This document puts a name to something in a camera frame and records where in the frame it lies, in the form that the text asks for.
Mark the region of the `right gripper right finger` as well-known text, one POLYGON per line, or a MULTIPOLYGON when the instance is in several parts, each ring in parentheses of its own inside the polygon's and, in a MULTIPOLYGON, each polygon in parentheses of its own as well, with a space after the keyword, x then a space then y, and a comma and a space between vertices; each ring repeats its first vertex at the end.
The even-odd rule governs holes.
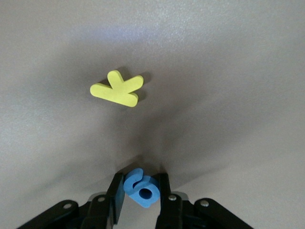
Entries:
POLYGON ((195 203, 171 191, 167 173, 159 173, 161 210, 157 229, 251 229, 252 227, 210 198, 195 203))

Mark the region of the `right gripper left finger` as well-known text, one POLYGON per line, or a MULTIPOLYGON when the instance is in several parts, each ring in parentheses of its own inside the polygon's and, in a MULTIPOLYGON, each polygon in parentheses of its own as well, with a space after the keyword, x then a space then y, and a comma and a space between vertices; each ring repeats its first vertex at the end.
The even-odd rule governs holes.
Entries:
POLYGON ((123 173, 116 173, 105 193, 96 193, 79 206, 63 200, 21 225, 20 229, 112 229, 124 201, 123 173))

